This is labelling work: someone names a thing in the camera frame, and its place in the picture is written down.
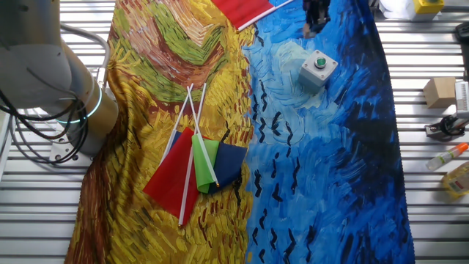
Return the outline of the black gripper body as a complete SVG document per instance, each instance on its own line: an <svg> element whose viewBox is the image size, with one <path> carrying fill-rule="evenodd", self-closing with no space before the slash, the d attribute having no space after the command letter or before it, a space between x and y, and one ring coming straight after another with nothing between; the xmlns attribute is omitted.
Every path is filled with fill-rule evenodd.
<svg viewBox="0 0 469 264"><path fill-rule="evenodd" d="M330 0L303 0L303 9L306 12L327 12L330 6Z"/></svg>

